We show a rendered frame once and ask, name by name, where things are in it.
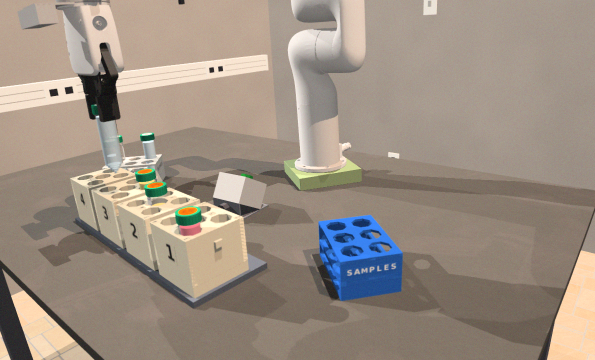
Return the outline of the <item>blue tube rack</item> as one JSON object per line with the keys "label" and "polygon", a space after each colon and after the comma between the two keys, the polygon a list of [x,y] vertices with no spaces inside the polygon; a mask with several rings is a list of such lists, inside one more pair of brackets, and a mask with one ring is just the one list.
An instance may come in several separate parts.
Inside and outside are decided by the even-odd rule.
{"label": "blue tube rack", "polygon": [[372,215],[319,221],[318,229],[319,255],[339,300],[402,292],[403,253]]}

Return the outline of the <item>cream tube rack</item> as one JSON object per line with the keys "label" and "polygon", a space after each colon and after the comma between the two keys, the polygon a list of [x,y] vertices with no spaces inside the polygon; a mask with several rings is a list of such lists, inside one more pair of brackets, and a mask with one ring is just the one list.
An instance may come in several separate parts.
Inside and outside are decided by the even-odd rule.
{"label": "cream tube rack", "polygon": [[[140,158],[140,159],[138,159],[136,161],[130,161],[130,160],[137,159],[137,158]],[[146,162],[150,162],[150,163],[143,164]],[[136,164],[127,165],[127,164],[132,164],[132,163],[136,163]],[[126,157],[120,168],[122,168],[122,169],[128,168],[127,170],[130,171],[130,173],[135,173],[136,171],[147,169],[146,166],[155,166],[155,173],[156,173],[155,180],[156,180],[156,182],[163,182],[164,178],[166,177],[166,174],[165,174],[165,169],[164,169],[163,158],[159,154],[156,155],[156,158],[153,158],[153,159],[145,159],[145,156]],[[135,167],[135,168],[129,168],[129,167]]]}

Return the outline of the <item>sample tube s5 with green cap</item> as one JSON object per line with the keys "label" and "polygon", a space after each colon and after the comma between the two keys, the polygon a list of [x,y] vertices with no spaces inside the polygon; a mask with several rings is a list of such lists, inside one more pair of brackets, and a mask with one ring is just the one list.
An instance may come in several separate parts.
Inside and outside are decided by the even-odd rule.
{"label": "sample tube s5 with green cap", "polygon": [[136,182],[139,183],[139,189],[145,190],[148,183],[156,182],[156,173],[153,168],[146,168],[135,172]]}

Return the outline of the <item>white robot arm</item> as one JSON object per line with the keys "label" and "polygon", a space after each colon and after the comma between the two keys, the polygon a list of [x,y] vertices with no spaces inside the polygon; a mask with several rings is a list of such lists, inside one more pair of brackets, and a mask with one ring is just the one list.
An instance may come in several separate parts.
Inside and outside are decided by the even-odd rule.
{"label": "white robot arm", "polygon": [[[17,11],[21,29],[59,24],[57,7],[110,0],[55,0],[33,3]],[[328,73],[359,70],[366,54],[364,0],[291,0],[294,17],[304,23],[335,21],[336,28],[302,30],[288,44],[293,73],[300,158],[295,168],[305,173],[329,173],[347,165],[343,152],[352,145],[339,142],[338,96]]]}

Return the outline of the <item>cream bucket adapter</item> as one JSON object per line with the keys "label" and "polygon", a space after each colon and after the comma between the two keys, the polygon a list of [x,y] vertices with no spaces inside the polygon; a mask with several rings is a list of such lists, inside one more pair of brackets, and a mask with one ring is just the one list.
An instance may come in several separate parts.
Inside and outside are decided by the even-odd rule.
{"label": "cream bucket adapter", "polygon": [[123,168],[120,168],[118,173],[114,173],[107,168],[70,178],[79,218],[92,228],[100,231],[91,191],[135,177],[135,173]]}
{"label": "cream bucket adapter", "polygon": [[167,191],[167,203],[162,205],[149,205],[146,194],[117,204],[126,250],[153,271],[159,268],[150,222],[174,214],[180,208],[200,204],[200,199],[171,187],[167,187]]}
{"label": "cream bucket adapter", "polygon": [[125,249],[117,204],[145,196],[145,190],[139,189],[139,183],[134,177],[108,186],[97,187],[91,190],[91,193],[101,234]]}
{"label": "cream bucket adapter", "polygon": [[249,270],[244,217],[202,202],[202,231],[179,234],[176,215],[150,222],[159,275],[186,292],[202,296]]}

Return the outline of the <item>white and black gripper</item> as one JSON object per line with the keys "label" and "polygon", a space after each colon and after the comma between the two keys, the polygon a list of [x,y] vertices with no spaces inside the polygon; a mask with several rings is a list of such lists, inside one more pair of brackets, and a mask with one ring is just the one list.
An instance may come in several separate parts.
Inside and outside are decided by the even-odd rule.
{"label": "white and black gripper", "polygon": [[91,107],[96,104],[101,122],[120,119],[115,86],[125,68],[110,7],[109,2],[57,7],[63,11],[67,51],[72,69],[81,79],[89,118],[96,120]]}

